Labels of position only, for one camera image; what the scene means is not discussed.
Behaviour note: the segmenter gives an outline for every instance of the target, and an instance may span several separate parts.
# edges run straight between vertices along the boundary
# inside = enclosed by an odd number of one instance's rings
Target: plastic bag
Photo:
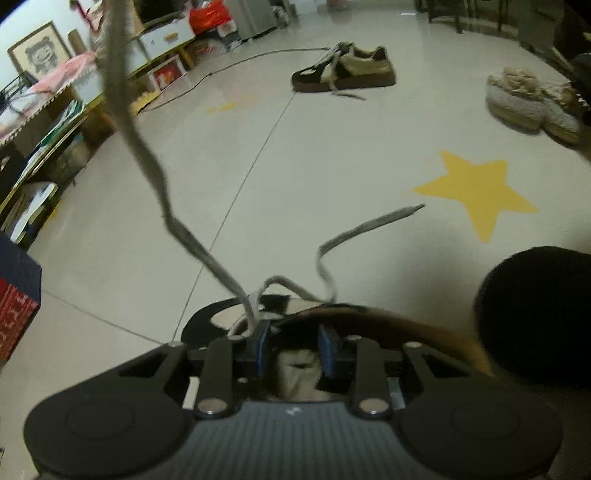
[[[195,8],[189,12],[189,23],[195,35],[216,28],[231,19],[223,0],[212,0],[206,7]]]

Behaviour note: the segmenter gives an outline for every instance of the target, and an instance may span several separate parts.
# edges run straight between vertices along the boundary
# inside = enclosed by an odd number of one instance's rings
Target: television
[[[184,11],[184,4],[179,0],[140,0],[135,8],[144,27],[150,28],[177,17]]]

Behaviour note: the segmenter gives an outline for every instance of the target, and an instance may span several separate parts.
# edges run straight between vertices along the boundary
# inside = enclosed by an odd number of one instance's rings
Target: pink cloth
[[[58,65],[47,75],[40,78],[26,92],[12,98],[12,107],[22,112],[22,114],[15,112],[11,108],[6,108],[0,115],[0,144],[4,142],[7,136],[34,116],[55,93],[94,68],[94,66],[94,52],[84,52]]]

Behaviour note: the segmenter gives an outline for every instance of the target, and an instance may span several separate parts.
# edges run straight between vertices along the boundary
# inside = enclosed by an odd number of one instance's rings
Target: cartoon face
[[[36,73],[48,73],[57,67],[56,47],[49,37],[43,37],[25,50],[29,62],[35,66]]]

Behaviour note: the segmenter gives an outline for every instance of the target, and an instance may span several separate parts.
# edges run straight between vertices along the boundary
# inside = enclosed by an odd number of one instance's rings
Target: white logo
[[[288,408],[285,413],[287,413],[288,415],[295,417],[298,413],[301,413],[301,408],[300,407],[293,407],[293,408]]]

